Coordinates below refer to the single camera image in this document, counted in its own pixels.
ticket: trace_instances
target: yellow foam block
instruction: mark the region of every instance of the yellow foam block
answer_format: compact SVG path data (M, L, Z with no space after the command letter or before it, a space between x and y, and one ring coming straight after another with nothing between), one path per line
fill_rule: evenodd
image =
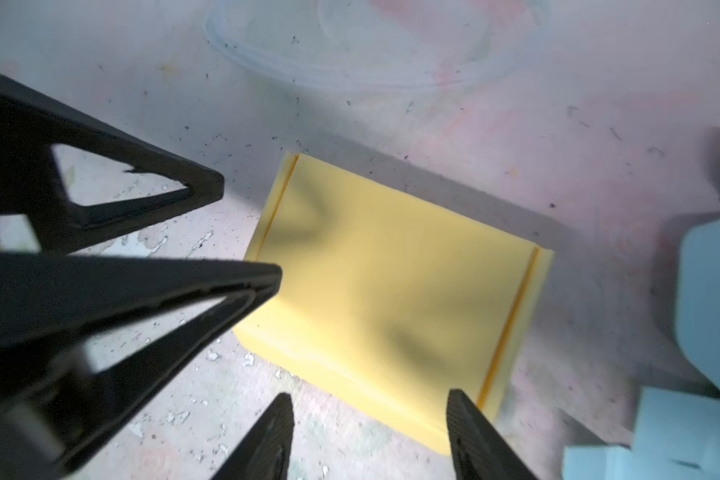
M496 416L552 256L288 154L246 253L279 264L282 285L234 331L247 349L447 454L448 391Z

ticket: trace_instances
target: light blue object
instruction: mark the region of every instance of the light blue object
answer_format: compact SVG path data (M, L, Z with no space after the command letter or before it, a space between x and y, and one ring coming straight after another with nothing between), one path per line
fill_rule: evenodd
M632 449L720 475L720 400L643 388Z
M675 330L688 360L720 389L720 220L683 239ZM720 400L644 388L632 449L566 448L563 478L720 479Z
M563 463L565 480L720 480L720 475L620 446L568 447Z
M720 389L720 220L682 241L675 329L682 352Z
M720 400L644 387L632 448L666 460L701 465L720 424Z

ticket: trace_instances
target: gray floor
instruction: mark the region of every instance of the gray floor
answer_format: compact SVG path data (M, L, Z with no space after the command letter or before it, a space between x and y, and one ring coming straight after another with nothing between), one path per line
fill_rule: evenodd
M720 216L720 2L554 4L542 47L499 81L429 94L279 87L200 28L209 0L0 2L0 72L218 169L226 196L84 254L242 257L285 150L536 241L557 258L497 425L541 480L564 445L629 444L639 385L704 392L671 339L676 250ZM79 201L169 190L69 149ZM30 250L20 219L7 248ZM105 366L191 316L93 339ZM195 359L80 478L209 478L280 391L290 478L452 478L451 460L240 347Z

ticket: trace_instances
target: debris speck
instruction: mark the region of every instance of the debris speck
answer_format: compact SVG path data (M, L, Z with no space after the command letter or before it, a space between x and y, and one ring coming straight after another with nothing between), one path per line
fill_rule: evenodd
M139 438L144 438L144 430L141 429L141 422L129 423L128 429Z

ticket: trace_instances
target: orange line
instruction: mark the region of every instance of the orange line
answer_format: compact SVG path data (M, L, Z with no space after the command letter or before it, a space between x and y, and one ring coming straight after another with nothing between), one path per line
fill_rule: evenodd
M266 236L269 235L269 229L272 227L272 222L275 221L275 215L277 214L277 209L280 208L280 200L282 200L282 196L286 193L286 188L288 187L288 182L291 181L291 175L293 175L293 171L296 168L296 162L298 162L298 155L293 161L293 165L291 165L291 169L288 171L288 177L286 177L286 180L282 182L282 188L280 189L280 195L277 197L277 203L275 204L275 209L272 210L272 216L269 217L269 223L266 226L266 231L264 232L264 236L262 236L262 241L259 244L259 251L256 252L256 260L259 259L259 255L262 252L262 248L264 248L264 240L266 240Z
M494 358L490 362L490 368L488 369L488 374L485 377L485 383L483 383L483 388L480 389L480 396L478 397L477 401L477 407L480 408L480 410L482 410L483 406L485 405L485 399L488 398L488 390L493 384L496 373L499 370L501 357L504 356L504 350L506 350L507 348L507 343L509 342L509 337L512 332L512 326L514 325L515 317L517 316L518 310L520 309L520 304L522 303L525 291L528 288L528 283L530 282L531 273L534 271L534 264L536 264L538 254L539 247L537 246L534 248L533 253L530 255L530 260L528 261L528 269L525 271L523 281L520 282L518 296L514 298L514 302L512 303L512 309L510 310L509 317L507 318L507 323L506 325L504 325L504 330L501 332L501 337L499 338L499 344L496 347L496 352L494 352Z

